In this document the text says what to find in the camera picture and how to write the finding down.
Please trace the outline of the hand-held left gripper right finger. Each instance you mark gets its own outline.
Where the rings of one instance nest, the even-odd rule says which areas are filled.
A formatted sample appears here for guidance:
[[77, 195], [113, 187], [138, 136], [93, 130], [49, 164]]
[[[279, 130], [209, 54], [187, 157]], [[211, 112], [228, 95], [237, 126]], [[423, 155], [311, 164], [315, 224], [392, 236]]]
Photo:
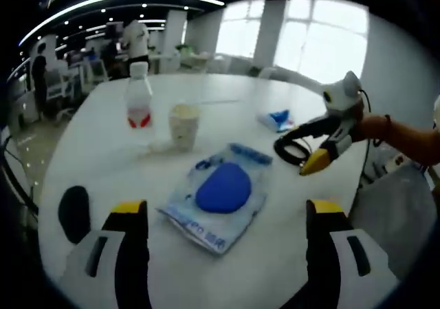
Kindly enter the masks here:
[[376, 308], [398, 285], [388, 255], [328, 200], [308, 200], [308, 304], [312, 308]]

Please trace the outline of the person's right hand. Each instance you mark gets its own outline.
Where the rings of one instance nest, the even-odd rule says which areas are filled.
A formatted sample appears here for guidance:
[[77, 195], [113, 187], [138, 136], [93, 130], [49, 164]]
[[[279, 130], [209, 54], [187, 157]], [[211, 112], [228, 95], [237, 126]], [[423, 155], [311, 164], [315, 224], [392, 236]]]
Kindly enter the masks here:
[[383, 137], [386, 127], [386, 119], [383, 116], [370, 115], [364, 113], [364, 103], [353, 108], [355, 125], [350, 130], [352, 142], [363, 140], [379, 140]]

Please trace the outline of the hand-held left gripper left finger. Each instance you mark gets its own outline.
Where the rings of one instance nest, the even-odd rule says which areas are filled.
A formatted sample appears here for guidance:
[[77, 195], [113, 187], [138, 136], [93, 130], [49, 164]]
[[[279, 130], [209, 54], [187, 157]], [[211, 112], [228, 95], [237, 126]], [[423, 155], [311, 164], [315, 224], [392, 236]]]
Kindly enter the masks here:
[[149, 308], [148, 236], [145, 200], [115, 206], [68, 255], [63, 294], [76, 308]]

